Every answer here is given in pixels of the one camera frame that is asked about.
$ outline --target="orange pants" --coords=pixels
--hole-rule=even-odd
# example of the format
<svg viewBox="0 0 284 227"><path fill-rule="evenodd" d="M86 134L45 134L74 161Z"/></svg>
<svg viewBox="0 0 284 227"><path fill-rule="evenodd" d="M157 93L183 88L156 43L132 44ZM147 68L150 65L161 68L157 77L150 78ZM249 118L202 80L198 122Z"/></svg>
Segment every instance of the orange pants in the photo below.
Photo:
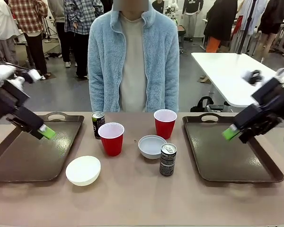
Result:
<svg viewBox="0 0 284 227"><path fill-rule="evenodd" d="M206 48L206 53L217 53L221 40L217 40L212 36L209 37L209 41Z"/></svg>

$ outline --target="tray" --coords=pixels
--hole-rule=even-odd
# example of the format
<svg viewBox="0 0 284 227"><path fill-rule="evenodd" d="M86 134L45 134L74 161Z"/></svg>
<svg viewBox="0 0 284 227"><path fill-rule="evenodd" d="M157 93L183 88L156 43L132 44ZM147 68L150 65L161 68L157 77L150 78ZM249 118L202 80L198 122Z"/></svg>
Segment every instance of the tray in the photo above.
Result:
<svg viewBox="0 0 284 227"><path fill-rule="evenodd" d="M281 170L255 138L243 144L238 137L227 141L222 136L222 132L233 123L233 117L205 113L183 117L183 122L203 179L232 183L276 183L284 180Z"/></svg>
<svg viewBox="0 0 284 227"><path fill-rule="evenodd" d="M65 120L49 120L52 115ZM18 128L12 131L0 144L0 182L50 181L61 172L84 117L60 112L40 117L56 136L38 140Z"/></svg>

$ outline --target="bowl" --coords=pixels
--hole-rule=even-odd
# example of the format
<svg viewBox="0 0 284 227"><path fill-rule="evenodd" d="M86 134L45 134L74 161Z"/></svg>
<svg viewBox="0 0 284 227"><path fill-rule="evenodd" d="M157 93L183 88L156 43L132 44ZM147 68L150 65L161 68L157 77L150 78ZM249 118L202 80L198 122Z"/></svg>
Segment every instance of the bowl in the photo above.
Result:
<svg viewBox="0 0 284 227"><path fill-rule="evenodd" d="M93 183L101 170L100 161L93 156L82 156L73 160L66 167L66 177L77 186L87 186Z"/></svg>
<svg viewBox="0 0 284 227"><path fill-rule="evenodd" d="M161 147L166 141L160 136L149 135L140 139L138 147L141 154L148 159L158 159L161 157Z"/></svg>

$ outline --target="black shorts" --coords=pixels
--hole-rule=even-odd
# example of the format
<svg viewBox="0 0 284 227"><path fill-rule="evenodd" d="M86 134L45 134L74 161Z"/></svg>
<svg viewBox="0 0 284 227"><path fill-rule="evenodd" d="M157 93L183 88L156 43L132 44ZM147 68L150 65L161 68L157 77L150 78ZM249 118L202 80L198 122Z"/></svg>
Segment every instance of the black shorts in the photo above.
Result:
<svg viewBox="0 0 284 227"><path fill-rule="evenodd" d="M269 35L270 33L278 34L281 24L260 24L258 31L262 31L262 33Z"/></svg>

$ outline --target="black pole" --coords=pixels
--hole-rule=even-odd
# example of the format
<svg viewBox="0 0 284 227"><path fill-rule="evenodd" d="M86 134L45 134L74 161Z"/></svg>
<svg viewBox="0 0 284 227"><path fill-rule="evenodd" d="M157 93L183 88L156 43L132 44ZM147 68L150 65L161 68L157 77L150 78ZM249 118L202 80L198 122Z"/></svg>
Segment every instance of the black pole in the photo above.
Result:
<svg viewBox="0 0 284 227"><path fill-rule="evenodd" d="M254 9L255 9L256 1L257 0L253 0L252 1L252 6L251 6L251 9L250 9L250 12L249 12L249 16L248 16L248 19L247 19L247 24L246 24L246 27L245 27L245 30L244 30L244 33L243 33L243 37L242 37L242 40L241 40L241 43L240 43L238 54L241 54L241 52L242 52L243 44L245 42L245 38L246 38L247 32L249 30L249 25L250 25L250 22L252 20L252 14L253 14Z"/></svg>

